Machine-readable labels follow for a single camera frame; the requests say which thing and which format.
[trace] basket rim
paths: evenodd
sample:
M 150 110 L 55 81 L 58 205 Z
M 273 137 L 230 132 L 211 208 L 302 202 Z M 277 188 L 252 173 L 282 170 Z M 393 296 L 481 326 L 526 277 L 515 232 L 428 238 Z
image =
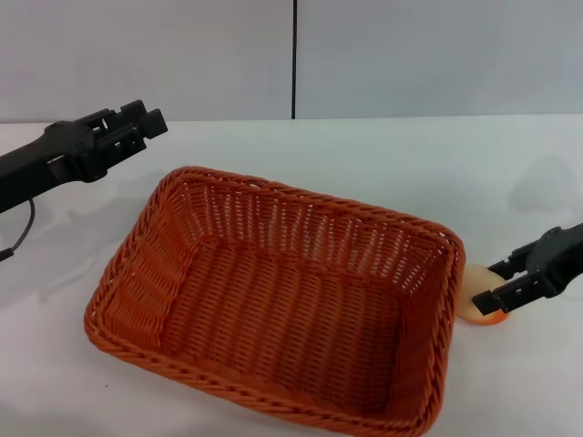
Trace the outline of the basket rim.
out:
M 436 312 L 435 319 L 432 322 L 432 351 L 435 352 L 436 356 L 432 361 L 433 367 L 428 366 L 425 385 L 443 387 L 447 353 L 453 329 L 453 322 L 449 323 L 449 321 L 445 320 L 447 319 L 446 316 L 449 316 L 450 320 L 454 320 L 457 301 L 457 299 L 454 299 L 453 305 L 448 306 L 445 304 L 445 295 L 452 293 L 455 295 L 455 287 L 459 287 L 459 283 L 461 282 L 461 273 L 459 271 L 460 269 L 455 269 L 454 266 L 459 264 L 463 266 L 465 263 L 463 243 L 454 232 L 443 225 L 391 211 L 390 209 L 373 207 L 355 200 L 321 195 L 305 189 L 289 187 L 279 182 L 237 175 L 210 168 L 178 168 L 170 172 L 159 182 L 158 187 L 149 198 L 148 204 L 140 214 L 137 224 L 125 238 L 115 256 L 108 263 L 104 276 L 91 301 L 87 305 L 85 330 L 90 340 L 99 349 L 123 361 L 131 362 L 149 371 L 152 371 L 153 368 L 164 370 L 164 376 L 173 380 L 183 381 L 189 384 L 189 381 L 192 381 L 192 376 L 195 375 L 196 388 L 209 394 L 218 394 L 219 391 L 224 391 L 225 388 L 228 388 L 229 391 L 252 400 L 251 403 L 255 402 L 258 406 L 262 405 L 263 408 L 260 411 L 288 421 L 325 427 L 337 432 L 358 432 L 367 429 L 369 431 L 394 432 L 395 435 L 414 435 L 415 433 L 428 431 L 441 408 L 443 390 L 439 393 L 436 390 L 426 391 L 425 399 L 420 404 L 419 411 L 411 420 L 372 419 L 349 413 L 329 411 L 319 407 L 306 407 L 306 405 L 296 401 L 266 395 L 247 386 L 224 380 L 213 373 L 203 371 L 185 362 L 174 361 L 157 352 L 142 349 L 130 341 L 119 338 L 106 328 L 100 314 L 103 313 L 103 309 L 108 306 L 115 294 L 118 283 L 116 279 L 123 276 L 124 268 L 130 265 L 131 261 L 139 253 L 139 248 L 145 241 L 142 236 L 152 230 L 151 224 L 158 216 L 159 211 L 164 208 L 166 195 L 171 190 L 176 189 L 184 178 L 195 178 L 210 185 L 240 187 L 241 190 L 252 191 L 255 195 L 277 196 L 278 198 L 294 202 L 325 207 L 330 211 L 341 208 L 346 215 L 352 215 L 355 219 L 362 220 L 364 226 L 369 223 L 377 224 L 379 222 L 388 224 L 402 223 L 403 226 L 406 226 L 411 231 L 418 232 L 424 238 L 441 243 L 448 252 L 446 262 L 447 274 L 445 275 L 445 285 L 443 286 L 445 292 L 442 292 L 442 296 L 440 297 L 439 308 L 443 307 L 443 309 Z M 446 323 L 450 326 L 445 327 L 446 333 L 444 338 L 443 335 L 439 334 L 439 330 Z

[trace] orange wicker basket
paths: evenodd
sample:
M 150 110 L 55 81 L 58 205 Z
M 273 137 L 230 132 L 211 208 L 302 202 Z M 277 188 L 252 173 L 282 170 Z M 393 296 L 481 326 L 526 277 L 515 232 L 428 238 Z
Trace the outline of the orange wicker basket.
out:
M 419 218 L 183 168 L 159 184 L 87 307 L 101 350 L 285 420 L 426 432 L 465 254 Z

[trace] white tabletop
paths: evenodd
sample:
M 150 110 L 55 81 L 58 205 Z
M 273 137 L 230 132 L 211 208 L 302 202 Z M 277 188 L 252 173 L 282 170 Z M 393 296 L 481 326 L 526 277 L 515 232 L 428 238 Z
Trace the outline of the white tabletop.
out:
M 0 125 L 0 154 L 42 125 Z M 170 123 L 94 183 L 36 200 L 30 236 L 0 263 L 0 435 L 332 435 L 165 380 L 89 343 L 83 314 L 148 195 L 198 165 L 438 221 L 468 261 L 492 263 L 583 221 L 583 116 Z M 0 215 L 0 248 L 28 219 Z M 445 404 L 431 436 L 583 434 L 583 280 L 502 325 L 455 325 Z

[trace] white wall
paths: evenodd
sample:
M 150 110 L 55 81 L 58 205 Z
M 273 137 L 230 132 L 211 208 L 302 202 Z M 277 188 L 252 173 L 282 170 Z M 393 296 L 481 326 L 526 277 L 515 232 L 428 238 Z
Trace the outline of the white wall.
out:
M 289 118 L 291 0 L 0 0 L 0 122 Z
M 299 0 L 298 117 L 583 112 L 576 0 Z
M 297 115 L 583 112 L 577 0 L 299 0 Z M 292 0 L 0 0 L 0 122 L 291 116 Z

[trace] wire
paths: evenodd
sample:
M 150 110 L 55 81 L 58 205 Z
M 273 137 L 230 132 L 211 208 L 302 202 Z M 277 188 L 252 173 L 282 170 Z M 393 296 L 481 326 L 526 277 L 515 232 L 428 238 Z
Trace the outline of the wire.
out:
M 0 250 L 0 262 L 12 257 L 15 254 L 16 250 L 20 247 L 20 245 L 28 235 L 28 232 L 30 232 L 30 229 L 33 227 L 36 215 L 35 202 L 32 199 L 30 199 L 28 200 L 28 203 L 30 204 L 30 217 L 28 218 L 28 223 L 26 223 L 25 230 L 20 235 L 20 237 L 18 238 L 18 240 L 16 241 L 15 245 L 12 248 Z
M 298 83 L 298 0 L 293 0 L 293 43 L 291 47 L 291 119 L 295 120 L 295 95 Z
M 28 232 L 30 232 L 30 229 L 33 227 L 33 223 L 35 221 L 35 215 L 36 215 L 35 202 L 32 199 L 30 199 L 30 200 L 28 200 L 28 203 L 30 204 L 30 218 L 28 219 L 28 223 L 26 223 L 26 228 L 23 231 L 22 235 L 16 241 L 15 245 L 12 247 L 13 252 L 16 252 L 16 250 L 20 247 L 22 242 L 25 240 L 26 236 L 28 235 Z

